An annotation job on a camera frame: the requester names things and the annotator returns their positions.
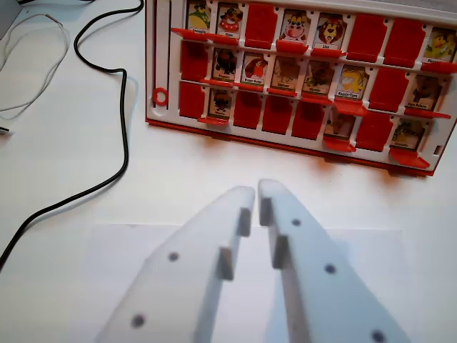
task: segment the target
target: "white table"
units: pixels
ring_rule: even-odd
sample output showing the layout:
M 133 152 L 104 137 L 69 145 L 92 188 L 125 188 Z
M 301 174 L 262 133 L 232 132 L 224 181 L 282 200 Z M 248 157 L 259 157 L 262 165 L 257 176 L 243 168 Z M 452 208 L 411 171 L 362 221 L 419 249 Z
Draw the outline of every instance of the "white table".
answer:
M 49 13 L 64 24 L 73 41 L 96 15 L 137 5 L 134 0 L 98 0 L 89 5 L 65 2 L 68 4 L 28 6 L 19 18 Z M 23 30 L 50 26 L 38 20 Z M 16 48 L 16 58 L 0 74 L 0 103 L 30 97 L 62 46 L 56 29 L 24 39 Z M 455 137 L 435 176 L 423 179 L 160 129 L 144 122 L 144 11 L 98 31 L 81 52 L 95 63 L 122 66 L 129 73 L 126 103 L 131 162 L 123 179 L 112 188 L 37 223 L 17 245 L 0 275 L 0 322 L 15 308 L 26 309 L 23 321 L 16 323 L 22 334 L 14 336 L 15 342 L 26 342 L 34 318 L 40 318 L 44 332 L 29 332 L 29 337 L 36 335 L 36 342 L 62 342 L 65 330 L 71 327 L 69 314 L 79 301 L 81 285 L 76 276 L 93 223 L 183 224 L 227 189 L 256 187 L 261 178 L 283 182 L 325 228 L 402 230 L 417 342 L 455 341 Z M 90 69 L 71 49 L 40 99 L 18 119 L 0 121 L 0 126 L 16 132 L 9 139 L 0 139 L 1 250 L 30 214 L 93 186 L 121 166 L 119 89 L 120 76 Z M 254 213 L 255 226 L 257 216 Z M 43 231 L 53 232 L 60 244 L 56 246 L 56 240 L 42 235 Z M 25 240 L 36 242 L 36 248 L 25 249 L 31 246 Z M 65 287 L 55 283 L 35 287 L 34 278 L 46 274 L 57 276 Z M 24 292 L 12 297 L 18 289 Z M 6 329 L 11 327 L 0 325 L 3 342 Z

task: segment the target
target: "white surface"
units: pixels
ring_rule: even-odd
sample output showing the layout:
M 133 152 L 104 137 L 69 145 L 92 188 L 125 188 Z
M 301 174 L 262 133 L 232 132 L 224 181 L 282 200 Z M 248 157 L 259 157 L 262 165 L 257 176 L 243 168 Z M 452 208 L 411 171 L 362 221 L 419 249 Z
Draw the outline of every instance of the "white surface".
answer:
M 27 15 L 50 13 L 63 22 L 73 40 L 97 14 L 137 5 L 136 0 L 97 0 L 90 5 L 70 2 L 65 6 L 29 6 Z M 21 48 L 17 47 L 18 58 L 11 60 L 9 74 L 6 69 L 0 74 L 2 104 L 5 99 L 19 102 L 36 91 L 52 59 L 61 53 L 60 39 L 57 29 L 39 31 L 34 40 L 24 40 Z M 159 129 L 144 123 L 144 11 L 94 34 L 81 50 L 96 63 L 129 71 L 129 170 L 99 197 L 32 227 L 0 274 L 2 289 L 10 285 L 15 292 L 23 291 L 10 302 L 6 302 L 9 293 L 0 292 L 0 322 L 20 309 L 26 311 L 27 320 L 9 322 L 17 326 L 16 332 L 27 332 L 36 318 L 47 324 L 30 333 L 36 342 L 65 342 L 68 336 L 84 331 L 84 326 L 74 328 L 70 323 L 81 301 L 77 291 L 84 287 L 74 278 L 83 273 L 89 224 L 183 224 L 231 187 L 256 187 L 259 179 L 271 178 L 291 189 L 325 228 L 403 230 L 413 285 L 413 305 L 403 310 L 417 315 L 414 342 L 455 341 L 455 137 L 451 137 L 435 176 L 422 179 Z M 70 50 L 40 99 L 14 122 L 0 121 L 0 126 L 16 132 L 9 139 L 0 137 L 0 249 L 31 213 L 93 186 L 121 166 L 119 87 L 120 77 L 91 70 Z M 257 217 L 255 209 L 254 225 Z M 49 236 L 39 238 L 43 231 Z M 50 237 L 59 238 L 59 245 Z M 135 249 L 120 253 L 127 259 Z M 7 278 L 7 274 L 20 277 Z M 395 290 L 382 281 L 373 278 L 370 285 Z M 92 324 L 92 316 L 96 317 L 102 306 L 93 304 L 85 313 L 86 325 Z M 3 325 L 1 330 L 0 337 L 5 334 Z
M 223 282 L 233 280 L 241 236 L 251 231 L 255 194 L 234 187 L 155 250 L 97 342 L 211 342 Z M 133 327 L 138 315 L 144 323 Z
M 37 247 L 47 242 L 66 265 L 34 274 L 33 282 L 17 287 L 17 280 L 29 279 L 30 270 L 18 266 L 5 278 L 11 287 L 1 286 L 0 333 L 3 342 L 94 342 L 109 317 L 128 291 L 144 260 L 165 242 L 177 226 L 77 223 L 55 234 L 34 232 L 21 245 L 23 253 L 34 255 L 29 268 L 40 269 L 52 256 Z M 328 230 L 358 275 L 411 335 L 417 331 L 416 314 L 411 313 L 411 288 L 400 231 Z M 80 260 L 72 252 L 55 249 L 58 244 L 84 245 Z M 18 301 L 24 294 L 33 293 Z M 287 343 L 288 332 L 279 271 L 271 267 L 268 230 L 253 227 L 242 238 L 233 282 L 224 282 L 216 316 L 213 343 Z

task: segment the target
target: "black cable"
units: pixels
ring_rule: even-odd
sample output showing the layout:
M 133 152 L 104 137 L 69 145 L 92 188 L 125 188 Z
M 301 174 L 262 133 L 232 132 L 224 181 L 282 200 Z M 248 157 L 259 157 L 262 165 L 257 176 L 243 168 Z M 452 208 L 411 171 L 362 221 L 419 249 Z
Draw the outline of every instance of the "black cable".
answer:
M 125 113 L 124 113 L 124 103 L 125 103 L 125 96 L 126 96 L 126 83 L 127 83 L 127 70 L 123 68 L 117 68 L 117 69 L 107 69 L 103 68 L 102 66 L 97 66 L 96 64 L 93 64 L 89 62 L 87 59 L 85 59 L 80 53 L 79 53 L 79 48 L 78 48 L 78 43 L 79 39 L 86 33 L 86 31 L 94 25 L 96 22 L 99 20 L 102 20 L 103 18 L 106 18 L 107 16 L 113 16 L 116 14 L 124 14 L 124 13 L 139 13 L 143 7 L 144 7 L 144 0 L 139 0 L 140 4 L 132 9 L 119 9 L 116 11 L 111 11 L 107 12 L 105 14 L 102 14 L 100 16 L 97 16 L 96 18 L 90 20 L 90 22 L 78 33 L 74 40 L 74 51 L 76 52 L 76 55 L 82 60 L 85 64 L 90 66 L 92 69 L 102 71 L 103 73 L 107 74 L 116 74 L 116 73 L 122 73 L 122 82 L 121 82 L 121 100 L 120 100 L 120 113 L 121 113 L 121 131 L 122 131 L 122 144 L 124 146 L 124 162 L 122 164 L 122 167 L 120 170 L 115 173 L 112 177 L 109 179 L 103 181 L 100 184 L 97 184 L 96 186 L 87 189 L 85 191 L 82 191 L 81 193 L 75 194 L 72 197 L 66 198 L 65 200 L 62 200 L 61 202 L 58 202 L 54 205 L 51 205 L 49 207 L 46 207 L 44 209 L 39 210 L 38 212 L 35 212 L 32 214 L 29 218 L 26 219 L 24 223 L 19 227 L 15 235 L 13 236 L 12 240 L 9 242 L 8 246 L 6 247 L 4 253 L 0 257 L 0 272 L 3 269 L 6 260 L 8 259 L 10 253 L 13 251 L 14 246 L 16 246 L 17 242 L 20 240 L 22 235 L 25 233 L 28 225 L 33 222 L 36 218 L 42 216 L 45 213 L 48 213 L 50 211 L 53 211 L 55 209 L 58 209 L 59 207 L 62 207 L 64 205 L 67 205 L 70 202 L 74 202 L 77 199 L 80 199 L 82 197 L 85 197 L 91 193 L 94 193 L 98 191 L 99 189 L 104 188 L 105 186 L 108 186 L 110 183 L 116 181 L 117 179 L 121 178 L 122 175 L 127 170 L 127 166 L 129 165 L 129 145 L 127 142 L 127 129 L 126 129 L 126 119 L 125 119 Z

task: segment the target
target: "red plastic ledge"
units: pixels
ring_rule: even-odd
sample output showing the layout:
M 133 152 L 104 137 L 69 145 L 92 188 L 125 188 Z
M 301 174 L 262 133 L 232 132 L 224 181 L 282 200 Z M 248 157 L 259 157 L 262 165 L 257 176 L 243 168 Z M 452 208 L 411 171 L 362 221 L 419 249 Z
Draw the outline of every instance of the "red plastic ledge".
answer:
M 355 150 L 357 150 L 354 145 L 351 145 L 350 141 L 345 141 L 343 139 L 324 136 L 323 142 L 327 148 L 332 150 L 338 150 L 342 152 L 355 152 Z
M 171 32 L 174 32 L 175 34 L 185 38 L 185 39 L 190 39 L 192 41 L 207 41 L 205 34 L 197 34 L 196 32 L 192 30 L 186 30 L 186 29 L 178 29 L 176 27 L 171 28 Z
M 205 38 L 217 44 L 238 45 L 239 39 L 224 36 L 223 34 L 204 34 Z
M 233 87 L 233 82 L 227 82 L 227 81 L 219 81 L 219 80 L 213 80 L 213 79 L 201 79 L 200 82 L 202 84 L 212 84 L 213 86 L 221 86 L 221 87 Z
M 351 116 L 365 116 L 368 113 L 361 100 L 338 98 L 335 99 L 335 106 L 339 113 L 349 114 Z
M 228 120 L 224 120 L 224 119 L 217 119 L 217 118 L 198 118 L 197 121 L 199 123 L 205 123 L 205 124 L 208 124 L 208 125 L 218 125 L 218 126 L 226 126 L 229 124 L 229 121 Z
M 432 111 L 424 111 L 423 109 L 410 109 L 406 108 L 405 109 L 405 114 L 408 116 L 419 116 L 421 118 L 444 118 L 444 119 L 450 119 L 451 116 L 448 114 L 443 114 L 443 113 L 438 113 L 438 112 L 432 112 Z
M 328 57 L 330 59 L 339 59 L 341 56 L 346 54 L 346 52 L 342 52 L 341 50 L 330 50 L 322 48 L 314 48 L 311 52 L 312 56 Z
M 240 84 L 239 82 L 234 83 L 239 89 L 244 89 L 245 91 L 263 91 L 263 86 L 254 86 L 253 84 Z
M 301 41 L 288 41 L 285 39 L 277 39 L 276 50 L 281 52 L 288 52 L 290 54 L 303 55 L 308 50 L 308 46 Z
M 421 70 L 439 74 L 457 73 L 457 64 L 450 62 L 422 63 Z
M 311 102 L 312 104 L 320 104 L 320 105 L 332 105 L 332 103 L 333 103 L 333 101 L 331 101 L 326 95 L 318 95 L 318 94 L 310 94 L 310 93 L 302 93 L 301 101 Z
M 277 95 L 285 95 L 285 96 L 296 96 L 296 91 L 283 91 L 282 89 L 276 88 L 267 88 L 266 90 L 268 93 L 277 94 Z
M 399 164 L 412 166 L 413 168 L 427 169 L 430 164 L 418 156 L 417 151 L 408 151 L 399 148 L 391 148 L 388 154 Z

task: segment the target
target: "character card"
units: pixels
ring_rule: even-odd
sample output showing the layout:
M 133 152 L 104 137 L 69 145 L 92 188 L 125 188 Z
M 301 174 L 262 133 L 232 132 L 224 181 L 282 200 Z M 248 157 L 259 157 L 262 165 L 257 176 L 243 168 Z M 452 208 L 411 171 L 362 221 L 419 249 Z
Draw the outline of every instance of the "character card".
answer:
M 362 66 L 343 66 L 336 96 L 349 99 L 362 99 L 368 83 L 368 74 Z
M 322 13 L 319 16 L 314 48 L 339 50 L 343 43 L 346 23 L 340 14 Z
M 347 114 L 338 113 L 335 109 L 330 112 L 324 134 L 339 139 L 349 139 L 356 118 Z
M 407 106 L 432 111 L 438 101 L 440 91 L 441 86 L 438 78 L 417 75 Z
M 434 27 L 428 38 L 422 62 L 452 62 L 456 54 L 456 30 Z
M 219 3 L 217 17 L 217 34 L 223 34 L 230 38 L 240 38 L 243 12 L 239 10 L 238 4 Z
M 244 54 L 241 82 L 257 86 L 264 85 L 267 66 L 268 62 L 263 59 L 263 54 L 246 52 Z
M 295 91 L 298 74 L 300 74 L 300 66 L 297 64 L 296 59 L 278 56 L 274 62 L 270 87 L 285 91 Z
M 231 82 L 235 80 L 236 54 L 230 49 L 214 49 L 213 79 Z
M 211 11 L 206 1 L 189 0 L 187 6 L 187 29 L 199 34 L 209 32 Z
M 425 131 L 422 121 L 402 118 L 393 133 L 391 146 L 416 151 Z
M 303 84 L 303 91 L 328 94 L 334 72 L 328 62 L 310 61 L 305 83 Z
M 208 117 L 229 120 L 231 95 L 221 89 L 212 89 L 209 94 Z
M 306 11 L 286 9 L 279 39 L 306 42 L 310 23 L 311 20 L 306 16 Z

